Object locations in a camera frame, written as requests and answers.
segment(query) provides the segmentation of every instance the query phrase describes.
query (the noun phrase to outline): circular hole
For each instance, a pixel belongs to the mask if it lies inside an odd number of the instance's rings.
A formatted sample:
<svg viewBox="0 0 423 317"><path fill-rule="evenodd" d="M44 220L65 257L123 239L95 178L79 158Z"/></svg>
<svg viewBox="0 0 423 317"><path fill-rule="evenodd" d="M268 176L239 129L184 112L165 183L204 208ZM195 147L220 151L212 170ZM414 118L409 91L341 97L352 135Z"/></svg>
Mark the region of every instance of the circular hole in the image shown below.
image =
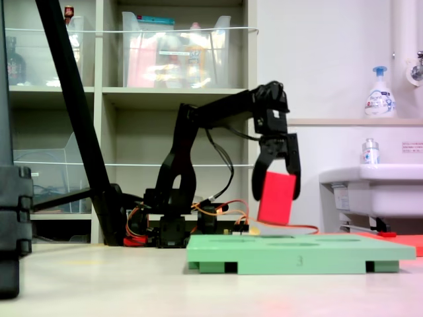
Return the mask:
<svg viewBox="0 0 423 317"><path fill-rule="evenodd" d="M357 242L357 241L360 241L360 239L337 238L337 239L316 239L316 241L321 241L321 242Z"/></svg>
<svg viewBox="0 0 423 317"><path fill-rule="evenodd" d="M317 243L283 243L283 242L275 242L275 243L267 243L268 246L318 246Z"/></svg>
<svg viewBox="0 0 423 317"><path fill-rule="evenodd" d="M287 235L280 235L280 236L278 236L278 235L274 235L274 236L256 236L257 238L263 238L263 239L273 239L273 238L277 238L277 239L279 239L279 238L293 238L293 236L287 236Z"/></svg>

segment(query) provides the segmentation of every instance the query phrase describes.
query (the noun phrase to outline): bottle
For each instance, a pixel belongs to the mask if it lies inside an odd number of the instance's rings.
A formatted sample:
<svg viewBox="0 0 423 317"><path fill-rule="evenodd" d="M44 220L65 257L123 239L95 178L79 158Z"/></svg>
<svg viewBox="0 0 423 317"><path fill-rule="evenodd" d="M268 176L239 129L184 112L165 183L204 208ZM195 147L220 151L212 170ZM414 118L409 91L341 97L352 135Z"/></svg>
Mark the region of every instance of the bottle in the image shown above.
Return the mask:
<svg viewBox="0 0 423 317"><path fill-rule="evenodd" d="M379 164L379 143L373 139L366 139L363 143L363 162L364 164Z"/></svg>
<svg viewBox="0 0 423 317"><path fill-rule="evenodd" d="M197 22L192 23L191 30L199 30L200 25ZM202 41L200 31L190 32L190 43L186 48L189 53L186 80L190 88L202 88L207 83L204 72L205 50L200 45Z"/></svg>
<svg viewBox="0 0 423 317"><path fill-rule="evenodd" d="M9 85L23 84L26 81L26 63L16 52L16 37L6 36L7 76Z"/></svg>
<svg viewBox="0 0 423 317"><path fill-rule="evenodd" d="M392 95L391 89L387 88L383 79L383 73L386 72L385 66L373 68L376 73L377 81L370 91L364 113L367 118L395 118L397 117L397 103Z"/></svg>
<svg viewBox="0 0 423 317"><path fill-rule="evenodd" d="M65 7L65 12L63 14L63 16L65 17L66 28L69 25L69 23L71 22L73 15L75 15L75 9L71 5L67 5Z"/></svg>

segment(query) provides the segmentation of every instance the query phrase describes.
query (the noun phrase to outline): white shelving unit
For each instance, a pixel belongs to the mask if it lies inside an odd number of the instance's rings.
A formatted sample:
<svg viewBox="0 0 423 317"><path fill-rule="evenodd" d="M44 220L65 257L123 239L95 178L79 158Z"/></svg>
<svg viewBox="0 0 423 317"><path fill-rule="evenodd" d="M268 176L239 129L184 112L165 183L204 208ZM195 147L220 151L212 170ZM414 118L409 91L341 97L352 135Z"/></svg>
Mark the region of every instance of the white shelving unit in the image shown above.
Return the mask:
<svg viewBox="0 0 423 317"><path fill-rule="evenodd" d="M95 36L95 70L93 85L85 94L93 112L93 122L105 163L161 164L173 139L174 123L181 102L203 105L236 94L257 85L256 32L232 30L229 45L229 73L234 88L159 89L122 87L122 35L103 33L122 29L122 11L136 15L173 17L175 30L187 29L199 22L202 28L213 27L218 17L231 16L231 26L256 27L257 0L67 0L75 7L75 16L84 15L98 31ZM5 0L7 28L41 29L35 2ZM63 147L72 128L59 87L11 86L14 120L14 149L54 149ZM245 132L254 130L252 122L235 126ZM224 147L234 164L235 177L222 201L252 199L251 164L256 159L256 143L245 141L228 131L212 131L214 141ZM199 131L192 149L192 162L222 165L222 161ZM196 167L196 195L208 197L227 182L229 171L224 166ZM124 192L143 196L146 188L155 186L157 166L107 166L111 182ZM186 219L195 221L196 215ZM222 215L219 220L234 221L238 215ZM101 242L97 217L86 214L37 214L33 220L89 220L91 242Z"/></svg>

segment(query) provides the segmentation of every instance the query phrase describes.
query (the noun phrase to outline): white sink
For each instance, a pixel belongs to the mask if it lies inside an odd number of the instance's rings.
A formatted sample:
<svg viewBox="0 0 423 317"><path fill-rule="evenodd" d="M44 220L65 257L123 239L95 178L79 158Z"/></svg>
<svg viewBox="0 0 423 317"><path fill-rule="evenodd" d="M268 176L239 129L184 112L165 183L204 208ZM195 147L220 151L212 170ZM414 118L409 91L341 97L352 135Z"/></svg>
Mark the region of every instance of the white sink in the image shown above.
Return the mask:
<svg viewBox="0 0 423 317"><path fill-rule="evenodd" d="M323 172L319 182L334 188L344 213L423 217L423 164L362 164Z"/></svg>

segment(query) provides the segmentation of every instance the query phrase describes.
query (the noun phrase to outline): faucet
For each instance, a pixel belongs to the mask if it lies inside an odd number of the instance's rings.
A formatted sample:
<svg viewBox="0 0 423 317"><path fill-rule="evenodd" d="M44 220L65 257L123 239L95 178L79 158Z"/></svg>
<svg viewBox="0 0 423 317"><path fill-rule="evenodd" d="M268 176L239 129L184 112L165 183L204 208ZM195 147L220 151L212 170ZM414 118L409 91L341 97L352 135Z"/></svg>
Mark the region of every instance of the faucet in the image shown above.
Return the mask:
<svg viewBox="0 0 423 317"><path fill-rule="evenodd" d="M420 62L420 65L414 66L411 70L411 77L415 81L423 80L423 51L417 52L417 57Z"/></svg>

